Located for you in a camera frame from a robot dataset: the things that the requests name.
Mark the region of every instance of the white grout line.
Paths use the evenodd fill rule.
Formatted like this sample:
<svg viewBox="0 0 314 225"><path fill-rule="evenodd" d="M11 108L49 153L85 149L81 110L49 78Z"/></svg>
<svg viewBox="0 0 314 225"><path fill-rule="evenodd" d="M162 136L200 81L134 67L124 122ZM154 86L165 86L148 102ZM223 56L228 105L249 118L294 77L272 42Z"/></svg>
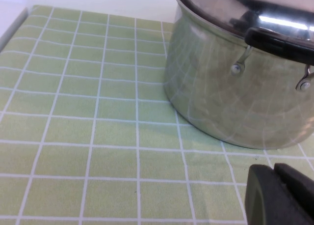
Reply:
<svg viewBox="0 0 314 225"><path fill-rule="evenodd" d="M5 66L0 66L0 69L8 69L8 70L14 70L14 71L21 71L21 69L10 68L10 67L5 67ZM25 70L25 73L32 73L32 74L39 74L39 75L48 75L48 76L57 76L57 77L61 77L61 76L62 76L62 74L37 72L37 71L31 71L31 70ZM79 78L79 79L93 79L93 80L99 80L99 78L95 78L95 77L80 76L80 75L70 75L70 74L65 74L64 77ZM101 79L104 80L104 81L135 83L135 81L133 81L133 80L126 80L126 79L108 79L108 78L101 78ZM149 85L163 85L163 83L142 82L142 81L138 81L138 83L141 83L141 84L149 84Z"/></svg>
<svg viewBox="0 0 314 225"><path fill-rule="evenodd" d="M127 177L86 177L86 176L56 176L56 175L29 175L29 174L11 174L0 173L0 178L36 178L36 179L64 179L64 180L95 180L95 181L125 181L125 182L156 182L156 183L180 183L186 184L186 180L167 180L167 179L154 179L154 178L127 178ZM206 184L206 185L237 185L246 186L246 183L233 183L233 182L213 182L213 181L189 181L190 184Z"/></svg>
<svg viewBox="0 0 314 225"><path fill-rule="evenodd" d="M308 156L305 154L305 152L304 152L304 150L303 150L303 148L302 148L302 145L301 145L300 143L298 143L298 146L299 146L300 150L302 151L303 156L304 156L304 157L306 158L306 160L308 161L308 163L309 163L311 169L314 171L313 164L312 164L311 161L310 161L311 158L308 157Z"/></svg>
<svg viewBox="0 0 314 225"><path fill-rule="evenodd" d="M47 19L46 24L45 24L43 30L41 31L41 33L40 33L40 35L39 35L39 38L41 38L41 36L44 34L45 28L47 27L47 24L49 23L49 20L50 20L52 14L53 14L53 11L54 11L54 8L52 8L52 10L51 10L51 12L50 12L50 15L49 15L49 18ZM37 45L38 45L38 41L35 42L35 45L34 45L34 47L33 47L33 49L32 49L31 54L29 55L29 57L28 57L28 59L27 59L27 62L26 62L26 64L25 64L23 70L26 70L26 67L28 66L28 63L29 63L29 61L30 61L30 59L31 59L31 57L32 57L32 54L35 52ZM17 83L16 83L15 86L14 86L14 87L15 87L15 90L17 89L17 86L19 85L19 83L20 83L20 81L21 81L21 79L22 79L23 73L24 73L24 72L22 71L21 74L20 74L20 77L19 77L19 79L18 79L18 81L17 81ZM2 120L2 118L3 118L3 116L4 116L4 113L6 112L6 110L7 110L7 108L8 108L8 106L9 106L9 104L10 104L12 98L13 98L13 95L14 95L14 93L15 93L15 90L12 91L12 93L11 93L11 95L10 95L11 98L10 98L10 99L8 100L8 102L6 103L6 106L5 106L5 108L4 108L4 110L3 110L2 114L1 114L0 122L1 122L1 120ZM17 217L16 222L15 222L15 225L19 225L19 224L20 224L21 216L23 215L23 211L24 211L24 208L25 208L25 205L26 205L26 201L27 201L27 196L28 196L28 193L29 193L29 190L30 190L30 187L31 187L31 183L32 183L32 176L35 174L35 169L36 169L37 161L38 161L38 158L39 158L41 149L42 149L42 147L43 147L42 143L43 143L44 140L45 140L48 125L49 125L49 119L47 120L46 127L45 127L45 130L44 130L44 133L43 133L43 136L42 136L40 145L39 145L39 147L38 147L38 151L37 151L37 153L36 153L36 156L35 156L35 159L34 159L32 168L31 168L30 177L29 177L27 186L26 186L26 188L25 188L25 193L24 193L24 196L23 196L23 200L22 200L22 203L21 203L21 207L20 207L20 210L19 210L19 213L18 213L18 217Z"/></svg>
<svg viewBox="0 0 314 225"><path fill-rule="evenodd" d="M16 219L15 215L0 215L1 220ZM78 217L42 217L42 216L22 216L23 220L42 220L42 221L79 221ZM136 222L137 218L97 218L88 217L82 218L84 222ZM142 222L146 223L190 223L192 219L141 219ZM246 224L245 221L241 220L214 220L214 219L199 219L197 223L219 223L219 224Z"/></svg>
<svg viewBox="0 0 314 225"><path fill-rule="evenodd" d="M5 53L18 53L18 54L30 55L30 53L28 53L28 52L20 52L20 51L2 51L1 53L2 54L5 54ZM50 58L50 59L67 60L66 58L54 57L54 56L44 56L44 55L37 55L37 54L33 54L33 56L43 57L43 58ZM85 59L68 59L68 60L101 64L100 61L94 61L94 60L85 60ZM120 64L120 63L111 63L111 62L105 62L105 64L114 64L114 65L118 65L118 66L134 66L132 64ZM145 66L145 65L138 65L137 67L148 68L148 69L163 69L163 70L165 69L165 67L152 67L152 66Z"/></svg>
<svg viewBox="0 0 314 225"><path fill-rule="evenodd" d="M33 28L42 28L40 26L35 26L35 25L22 25L21 27L33 27ZM50 31L56 31L56 32L64 32L64 33L74 33L71 31L66 31L66 30L60 30L60 29L53 29L53 28L46 28L45 30L50 30ZM97 35L97 34L91 34L91 33L83 33L83 32L77 32L78 35L88 35L88 36L94 36L94 37L105 37L104 35ZM122 39L122 40L134 40L134 38L128 38L128 37L115 37L115 36L108 36L108 38L114 38L114 39ZM143 39L138 39L137 41L141 42L151 42L151 43L162 43L159 41L152 41L152 40L143 40Z"/></svg>
<svg viewBox="0 0 314 225"><path fill-rule="evenodd" d="M244 218L245 222L247 223L246 213L245 213L245 209L244 209L244 206L243 206L243 202L242 202L242 199L241 199L241 196L240 196L239 189L238 189L238 187L236 185L236 178L235 178L234 170L233 170L232 165L231 165L231 163L229 161L228 154L226 152L225 145L224 145L223 141L220 141L220 144L221 144L221 147L222 147L222 150L224 152L227 164L228 164L229 169L230 169L232 181L233 181L234 186L235 186L235 193L236 193L237 199L239 201L239 204L240 204L240 207L241 207L241 210L242 210L243 218Z"/></svg>
<svg viewBox="0 0 314 225"><path fill-rule="evenodd" d="M186 163L185 155L184 155L184 150L183 150L183 143L182 143L182 138L181 138L181 131L180 131L180 126L179 126L179 118L178 118L177 111L175 111L175 115L176 115L177 131L178 131L178 137L179 137L182 161L183 161L183 164L184 164L184 173L185 173L185 183L186 183L186 188L187 188L187 195L188 195L188 200L189 200L189 204L190 204L193 224L197 225L196 217L195 217L195 209L194 209L194 205L193 205L191 185L190 185L190 181L189 181L189 178L188 178L188 167L187 167L187 163Z"/></svg>
<svg viewBox="0 0 314 225"><path fill-rule="evenodd" d="M136 18L134 19L134 50L135 50L135 119L136 119L136 195L137 195L137 225L141 225L141 183L140 183L140 154L138 127L138 80L137 80L137 36Z"/></svg>
<svg viewBox="0 0 314 225"><path fill-rule="evenodd" d="M92 134L91 134L91 138L90 138L90 146L89 146L89 150L88 150L88 158L87 158L87 165L86 165L86 172L85 172L85 179L84 179L84 186L83 186L83 195L82 195L81 207L80 207L80 212L79 212L80 220L79 220L78 225L82 225L82 223L83 223L82 219L84 217L84 207L85 207L86 192L87 192L87 185L88 185L89 167L90 167L90 161L92 158L92 151L93 151L92 145L94 144L94 137L95 137L95 131L96 131L96 120L97 120L98 107L99 107L99 97L100 97L100 91L101 91L101 86L102 86L102 77L103 77L103 71L104 71L108 24L109 24L109 15L107 18L106 37L105 37L104 48L103 48L102 65L101 65L100 75L98 78L98 80L99 80L98 81L98 91L97 91L96 105L95 105L93 125L92 125Z"/></svg>
<svg viewBox="0 0 314 225"><path fill-rule="evenodd" d="M36 41L39 40L40 42L47 42L47 43L56 44L56 45L60 45L60 46L68 46L68 47L71 46L71 44L53 42L53 41L49 41L49 40L36 39L36 38L33 38L33 37L13 37L13 38L11 38L11 40L19 40L19 39L36 40ZM82 47L82 48L103 50L103 48L101 48L101 47L91 47L91 46L83 46L83 45L73 45L73 47ZM108 50L108 51L116 51L116 52L130 52L130 53L134 53L134 51L132 51L132 50L108 49L108 48L106 50ZM154 55L154 56L163 56L163 54L160 54L160 53L139 52L139 51L137 51L137 53L146 54L146 55Z"/></svg>
<svg viewBox="0 0 314 225"><path fill-rule="evenodd" d="M12 88L8 88L8 87L0 87L0 90L10 90L10 91L12 91L13 89ZM19 89L17 89L16 92L22 92L22 93L27 93L27 94L55 95L54 92L28 91L28 90L19 90ZM69 94L69 93L59 93L59 96L97 98L96 96L87 96L87 95L78 95L78 94ZM99 98L100 99L108 99L108 100L118 100L118 101L135 101L135 99L115 98L115 97L107 97L107 96L100 96ZM170 103L169 101L160 101L160 100L145 100L145 99L138 99L138 100L140 102L168 103L168 104Z"/></svg>
<svg viewBox="0 0 314 225"><path fill-rule="evenodd" d="M47 16L44 15L29 15L29 17L44 17L47 18ZM67 19L60 19L60 18L54 18L52 17L53 20L61 20L61 21L69 21L69 22L77 22L76 20L67 20ZM116 27L116 28L129 28L129 29L134 29L133 27L128 27L128 26L121 26L121 25L108 25L108 24L103 24L103 23L95 23L95 22L88 22L88 21L81 21L81 24L91 24L91 25L102 25L106 26L107 29L108 27ZM146 31L154 31L154 32L162 32L161 30L156 30L156 29L148 29L148 28L136 28L137 30L146 30Z"/></svg>

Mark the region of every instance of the tile grid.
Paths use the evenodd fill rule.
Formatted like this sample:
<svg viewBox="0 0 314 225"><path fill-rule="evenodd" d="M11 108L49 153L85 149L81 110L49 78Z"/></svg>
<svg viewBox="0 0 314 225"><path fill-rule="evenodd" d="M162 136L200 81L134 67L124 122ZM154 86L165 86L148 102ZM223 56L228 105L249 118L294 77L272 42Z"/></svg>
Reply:
<svg viewBox="0 0 314 225"><path fill-rule="evenodd" d="M176 121L175 123L176 125L182 126L182 124L179 124L178 121ZM91 144L72 144L72 143L62 143L62 142L30 142L30 141L7 141L7 140L0 140L0 142L7 142L7 143L22 143L22 144L40 144L41 146L43 145L64 145L64 146L70 146L70 145L74 145L74 146L86 146L86 147L104 147L104 148L120 148L120 149L135 149L137 151L139 150L152 150L152 151L164 151L164 152L169 152L169 151L174 151L174 152L199 152L199 153L205 153L205 154L223 154L225 155L225 157L228 158L228 155L239 155L239 156L261 156L267 159L268 163L270 164L270 159L269 158L284 158L284 159L306 159L309 164L311 165L311 162L309 161L309 159L314 159L314 157L307 157L307 155L305 154L304 150L302 149L302 146L299 144L299 148L302 151L303 156L285 156L285 155L268 155L268 153L266 151L263 152L263 154L250 154L250 153L232 153L232 152L226 152L225 148L223 147L224 151L223 152L214 152L214 151L198 151L198 150L183 150L183 149L158 149L158 148L145 148L145 147L139 147L138 145L136 147L124 147L124 146L110 146L110 145L94 145L93 143ZM1 174L0 173L0 177L33 177L33 178L55 178L55 179L86 179L86 177L63 177L63 176L50 176L50 175L28 175L28 174ZM173 183L186 183L186 180L182 180L182 181L177 181L177 180L159 180L159 179L139 179L137 178L105 178L105 177L88 177L87 180L122 180L122 181L133 181L133 182L145 182L145 181L151 181L151 182L173 182ZM210 184L210 185L234 185L235 188L237 186L245 186L244 183L235 183L235 180L233 180L233 183L227 183L227 182L201 182L201 181L189 181L189 183L197 183L197 184L202 184L202 183L206 183L206 184ZM17 216L0 216L0 219L16 219ZM114 218L70 218L70 217L64 217L64 218L59 218L59 217L36 217L36 216L21 216L22 219L39 219L39 220L65 220L65 221L124 221L124 222L136 222L139 221L139 219L132 219L132 218L127 218L127 219L114 219ZM175 219L141 219L140 221L142 222L194 222L195 220L191 220L191 219L179 219L179 220L175 220ZM211 223L222 223L222 224L228 224L228 223L238 223L238 224L245 224L244 221L218 221L218 220L196 220L196 222L198 223L206 223L206 222L211 222Z"/></svg>
<svg viewBox="0 0 314 225"><path fill-rule="evenodd" d="M138 127L138 80L137 80L137 28L134 19L134 50L135 50L135 120L136 120L136 195L137 195L137 225L141 225L141 183L140 183L140 153L139 153L139 127Z"/></svg>
<svg viewBox="0 0 314 225"><path fill-rule="evenodd" d="M79 212L80 220L79 220L79 224L78 225L82 225L82 222L83 222L82 219L84 217L84 207L85 207L85 200L86 200L89 168L90 168L90 161L91 161L91 158L92 158L92 151L93 151L93 144L94 144L94 137L95 137L95 130L96 130L96 119L97 119L98 107L99 107L99 97L100 97L100 91L101 91L101 85L102 85L102 77L103 77L103 71L104 71L108 24L109 24L109 15L108 15L108 18L107 18L106 37L105 37L104 48L103 48L103 57L102 57L101 71L100 71L99 81L98 81L98 91L97 91L97 98L96 98L96 104L95 104L95 113L94 113L94 119L93 119L92 134L91 134L91 139L90 139L90 146L89 146L89 150L88 150L88 158L87 158L86 173L85 173L84 186L83 186L82 202L81 202L81 208L80 208L80 212Z"/></svg>
<svg viewBox="0 0 314 225"><path fill-rule="evenodd" d="M49 18L47 19L47 22L46 22L46 24L45 24L43 30L41 31L41 33L40 33L40 35L39 35L39 38L44 34L45 28L46 28L46 26L47 26L48 23L49 23L49 20L50 20L52 14L53 14L53 11L54 11L54 8L51 10L50 15L49 15ZM32 56L32 54L33 54L33 53L35 52L35 50L36 50L37 44L38 44L38 41L36 41L36 43L35 43L35 45L34 45L34 47L33 47L33 49L32 49L32 53L31 53L31 54L29 55L29 57L28 57L28 60L27 60L28 62L26 62L25 67L24 67L24 70L27 68L27 66L28 66L28 64L29 64L29 61L30 61L30 59L31 59L31 56ZM19 83L20 83L19 81L21 81L23 74L24 74L23 72L20 74L20 78L19 78L19 80L17 81L16 85L14 86L15 88L17 88L17 86L19 85ZM7 102L7 104L6 104L6 107L4 108L4 111L2 112L2 115L1 115L1 117L0 117L0 122L1 122L1 120L2 120L2 118L3 118L3 116L4 116L5 111L6 111L7 108L8 108L8 106L9 106L9 104L10 104L12 98L13 98L14 92L15 92L15 91L12 91L11 96L10 96L11 98L8 100L8 102ZM33 166L32 166L31 172L30 172L30 177L29 177L29 180L28 180L26 189L25 189L25 193L24 193L24 196L23 196L22 204L21 204L21 207L20 207L20 211L19 211L19 214L18 214L18 218L17 218L17 220L16 220L16 222L15 222L15 225L20 225L21 216L23 215L23 211L24 211L24 208L25 208L25 205L26 205L27 196L28 196L28 193L29 193L29 190L30 190L30 187L31 187L31 183L32 183L32 176L35 174L36 164L37 164L37 161L38 161L40 152L41 152L42 143L44 142L44 139L45 139L45 132L47 132L49 123L50 123L50 120L48 119L48 120L47 120L47 123L46 123L46 127L45 127L44 134L43 134L42 139L41 139L41 142L40 142L40 143L41 143L41 146L39 146L38 151L37 151L36 156L35 156L35 159L34 159L34 162L33 162Z"/></svg>
<svg viewBox="0 0 314 225"><path fill-rule="evenodd" d="M167 49L166 49L166 44L165 44L165 38L163 35L163 24L161 22L161 34L162 34L162 40L163 40L163 48L165 51L165 57L167 58ZM189 178L188 178L188 168L187 168L187 163L183 151L183 143L182 143L182 138L181 138L181 131L180 131L180 125L179 125L179 118L178 118L178 112L175 110L175 116L176 116L176 125L177 125L177 132L178 132L178 137L179 137L179 144L180 144L180 150L181 150L181 155L182 155L182 161L184 164L184 174L185 174L185 180L186 180L186 189L187 189L187 195L188 195L188 200L190 204L190 209L191 209L191 214L192 214L192 219L193 219L193 225L197 225L196 222L196 217L195 217L195 209L193 205L193 198L192 198L192 192L191 192L191 186L189 183Z"/></svg>

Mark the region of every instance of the green tile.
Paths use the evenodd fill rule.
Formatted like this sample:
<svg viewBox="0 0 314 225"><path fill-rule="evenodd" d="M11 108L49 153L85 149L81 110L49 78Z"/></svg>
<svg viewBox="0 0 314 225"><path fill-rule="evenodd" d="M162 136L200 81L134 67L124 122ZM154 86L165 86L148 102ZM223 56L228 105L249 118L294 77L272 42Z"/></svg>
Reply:
<svg viewBox="0 0 314 225"><path fill-rule="evenodd" d="M43 16L50 16L52 7L51 6L37 6L36 8L33 7L31 11L31 15L43 15Z"/></svg>
<svg viewBox="0 0 314 225"><path fill-rule="evenodd" d="M136 19L136 27L161 31L161 22L153 20Z"/></svg>
<svg viewBox="0 0 314 225"><path fill-rule="evenodd" d="M265 157L228 155L228 158L234 171L235 181L238 183L247 182L247 175L251 165L268 165Z"/></svg>
<svg viewBox="0 0 314 225"><path fill-rule="evenodd" d="M27 38L19 38L10 40L5 48L4 51L18 51L18 52L28 52L31 53L35 46L36 40L35 39L27 39Z"/></svg>
<svg viewBox="0 0 314 225"><path fill-rule="evenodd" d="M137 68L137 78L140 82L163 83L165 79L163 69Z"/></svg>
<svg viewBox="0 0 314 225"><path fill-rule="evenodd" d="M34 53L36 55L42 55L42 56L67 58L69 51L70 51L70 46L63 46L63 45L41 41L41 42L38 42L38 45Z"/></svg>
<svg viewBox="0 0 314 225"><path fill-rule="evenodd" d="M47 23L48 18L45 17L34 17L34 16L29 16L25 22L22 24L22 26L25 25L33 25L33 26L39 26L39 27L44 27L45 24Z"/></svg>
<svg viewBox="0 0 314 225"><path fill-rule="evenodd" d="M172 36L172 33L170 33L170 32L164 32L163 33L163 37L165 39L165 42L170 42L171 36Z"/></svg>
<svg viewBox="0 0 314 225"><path fill-rule="evenodd" d="M138 52L148 52L154 54L165 54L165 49L162 43L137 41Z"/></svg>
<svg viewBox="0 0 314 225"><path fill-rule="evenodd" d="M141 178L185 180L184 163L179 152L141 150Z"/></svg>
<svg viewBox="0 0 314 225"><path fill-rule="evenodd" d="M63 59L33 56L28 63L27 70L50 74L62 74L64 66L65 60Z"/></svg>
<svg viewBox="0 0 314 225"><path fill-rule="evenodd" d="M50 19L47 24L47 28L69 31L69 32L75 32L75 30L77 29L77 26L78 26L77 22L57 20L57 19Z"/></svg>
<svg viewBox="0 0 314 225"><path fill-rule="evenodd" d="M19 53L2 53L0 54L0 66L23 69L29 55Z"/></svg>
<svg viewBox="0 0 314 225"><path fill-rule="evenodd" d="M137 225L137 222L99 222L99 221L84 221L83 225Z"/></svg>
<svg viewBox="0 0 314 225"><path fill-rule="evenodd" d="M0 178L0 214L18 215L28 178Z"/></svg>
<svg viewBox="0 0 314 225"><path fill-rule="evenodd" d="M49 114L54 95L15 92L8 112Z"/></svg>
<svg viewBox="0 0 314 225"><path fill-rule="evenodd" d="M119 16L119 15L110 15L109 24L133 28L134 27L134 18Z"/></svg>
<svg viewBox="0 0 314 225"><path fill-rule="evenodd" d="M64 8L55 8L52 14L53 18L65 19L65 20L79 20L80 11L69 10Z"/></svg>
<svg viewBox="0 0 314 225"><path fill-rule="evenodd" d="M35 27L20 27L13 37L31 37L31 38L38 38L42 28L35 28Z"/></svg>
<svg viewBox="0 0 314 225"><path fill-rule="evenodd" d="M93 148L90 177L136 178L136 150Z"/></svg>
<svg viewBox="0 0 314 225"><path fill-rule="evenodd" d="M15 220L13 220L13 219L0 219L0 225L15 225Z"/></svg>
<svg viewBox="0 0 314 225"><path fill-rule="evenodd" d="M310 163L305 159L270 158L270 162L272 165L275 165L275 163L290 165L294 169L314 180L314 171L312 170Z"/></svg>
<svg viewBox="0 0 314 225"><path fill-rule="evenodd" d="M71 45L73 36L74 34L69 32L45 30L41 40Z"/></svg>
<svg viewBox="0 0 314 225"><path fill-rule="evenodd" d="M73 47L70 58L101 62L103 59L103 50L96 48Z"/></svg>
<svg viewBox="0 0 314 225"><path fill-rule="evenodd" d="M116 50L128 50L134 51L135 49L135 42L134 40L130 39L120 39L120 38L107 38L107 49L116 49Z"/></svg>
<svg viewBox="0 0 314 225"><path fill-rule="evenodd" d="M0 125L0 139L40 141L47 123L46 117L4 115Z"/></svg>
<svg viewBox="0 0 314 225"><path fill-rule="evenodd" d="M135 123L98 120L94 144L136 146L135 129Z"/></svg>
<svg viewBox="0 0 314 225"><path fill-rule="evenodd" d="M119 64L105 64L103 78L135 81L135 67Z"/></svg>
<svg viewBox="0 0 314 225"><path fill-rule="evenodd" d="M312 152L312 146L310 145L308 148L303 147L303 150L308 150L309 155L311 156ZM283 149L277 149L277 150L268 150L268 155L288 155L288 156L303 156L302 151L300 150L298 145L294 145L291 147L283 148Z"/></svg>
<svg viewBox="0 0 314 225"><path fill-rule="evenodd" d="M21 72L17 70L0 68L0 86L14 88L16 81L19 79Z"/></svg>
<svg viewBox="0 0 314 225"><path fill-rule="evenodd" d="M124 81L102 81L101 96L135 99L135 83Z"/></svg>
<svg viewBox="0 0 314 225"><path fill-rule="evenodd" d="M88 147L77 146L43 146L35 174L85 176L88 149Z"/></svg>
<svg viewBox="0 0 314 225"><path fill-rule="evenodd" d="M308 157L314 157L314 152L313 152L314 136L313 135L309 136L305 141L301 142L300 145L302 146L304 153ZM293 146L293 147L281 149L281 151L287 151L287 152L289 152L288 155L292 155L292 156L303 156L302 152L300 154L301 150L300 150L299 146L297 146L297 145Z"/></svg>
<svg viewBox="0 0 314 225"><path fill-rule="evenodd" d="M224 155L185 153L189 180L232 182L230 169Z"/></svg>
<svg viewBox="0 0 314 225"><path fill-rule="evenodd" d="M135 65L134 52L106 50L105 62Z"/></svg>
<svg viewBox="0 0 314 225"><path fill-rule="evenodd" d="M108 37L120 37L120 38L133 38L134 39L134 29L109 26Z"/></svg>
<svg viewBox="0 0 314 225"><path fill-rule="evenodd" d="M196 219L244 219L234 186L192 184L191 191Z"/></svg>
<svg viewBox="0 0 314 225"><path fill-rule="evenodd" d="M101 23L106 24L108 15L94 12L83 11L80 19L82 22Z"/></svg>
<svg viewBox="0 0 314 225"><path fill-rule="evenodd" d="M58 96L53 114L93 118L96 98Z"/></svg>
<svg viewBox="0 0 314 225"><path fill-rule="evenodd" d="M149 31L138 29L136 31L136 38L146 41L163 42L162 34L159 31Z"/></svg>
<svg viewBox="0 0 314 225"><path fill-rule="evenodd" d="M64 77L60 93L97 96L98 80Z"/></svg>
<svg viewBox="0 0 314 225"><path fill-rule="evenodd" d="M97 118L135 120L135 101L101 99Z"/></svg>
<svg viewBox="0 0 314 225"><path fill-rule="evenodd" d="M30 174L37 150L37 145L0 143L1 173Z"/></svg>
<svg viewBox="0 0 314 225"><path fill-rule="evenodd" d="M78 225L77 221L21 220L20 225Z"/></svg>
<svg viewBox="0 0 314 225"><path fill-rule="evenodd" d="M19 90L56 92L60 76L24 73L18 86Z"/></svg>
<svg viewBox="0 0 314 225"><path fill-rule="evenodd" d="M174 27L173 23L162 22L162 28L164 32L172 32L173 27Z"/></svg>
<svg viewBox="0 0 314 225"><path fill-rule="evenodd" d="M11 95L10 90L2 90L0 89L0 111L2 111L10 98Z"/></svg>
<svg viewBox="0 0 314 225"><path fill-rule="evenodd" d="M162 84L141 84L138 85L138 98L141 100L167 101L165 90Z"/></svg>
<svg viewBox="0 0 314 225"><path fill-rule="evenodd" d="M70 60L66 70L67 75L99 78L101 64L88 61Z"/></svg>
<svg viewBox="0 0 314 225"><path fill-rule="evenodd" d="M145 219L191 219L186 184L141 183L141 215Z"/></svg>
<svg viewBox="0 0 314 225"><path fill-rule="evenodd" d="M88 23L80 23L78 27L78 32L105 36L106 25L94 25L94 24L88 24Z"/></svg>
<svg viewBox="0 0 314 225"><path fill-rule="evenodd" d="M220 141L193 126L181 126L181 139L185 150L222 151Z"/></svg>
<svg viewBox="0 0 314 225"><path fill-rule="evenodd" d="M103 48L104 43L105 43L104 37L77 34L75 37L74 45Z"/></svg>
<svg viewBox="0 0 314 225"><path fill-rule="evenodd" d="M90 143L92 120L52 118L45 142Z"/></svg>
<svg viewBox="0 0 314 225"><path fill-rule="evenodd" d="M136 182L89 180L84 217L137 218Z"/></svg>
<svg viewBox="0 0 314 225"><path fill-rule="evenodd" d="M174 109L169 103L139 102L138 119L148 122L176 122Z"/></svg>
<svg viewBox="0 0 314 225"><path fill-rule="evenodd" d="M28 193L23 215L78 217L83 185L84 180L35 178Z"/></svg>
<svg viewBox="0 0 314 225"><path fill-rule="evenodd" d="M166 57L160 55L137 53L137 65L165 67Z"/></svg>
<svg viewBox="0 0 314 225"><path fill-rule="evenodd" d="M139 124L139 146L151 148L179 149L176 126Z"/></svg>

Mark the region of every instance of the white wall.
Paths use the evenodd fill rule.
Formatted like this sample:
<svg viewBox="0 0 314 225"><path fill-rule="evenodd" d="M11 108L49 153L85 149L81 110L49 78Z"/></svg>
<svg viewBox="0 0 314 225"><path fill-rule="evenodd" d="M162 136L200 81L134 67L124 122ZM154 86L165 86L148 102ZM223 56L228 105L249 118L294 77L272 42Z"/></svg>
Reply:
<svg viewBox="0 0 314 225"><path fill-rule="evenodd" d="M175 0L21 0L31 7L34 4L81 9L87 11L130 16L142 19L173 22Z"/></svg>

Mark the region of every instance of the black handle grip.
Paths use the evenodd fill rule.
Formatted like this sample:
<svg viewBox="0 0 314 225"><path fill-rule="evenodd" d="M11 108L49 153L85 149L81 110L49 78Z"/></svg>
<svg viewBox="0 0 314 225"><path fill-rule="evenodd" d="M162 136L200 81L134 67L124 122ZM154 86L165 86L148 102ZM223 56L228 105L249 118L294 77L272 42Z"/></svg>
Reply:
<svg viewBox="0 0 314 225"><path fill-rule="evenodd" d="M314 65L314 43L292 38L264 28L249 28L246 44L281 58Z"/></svg>

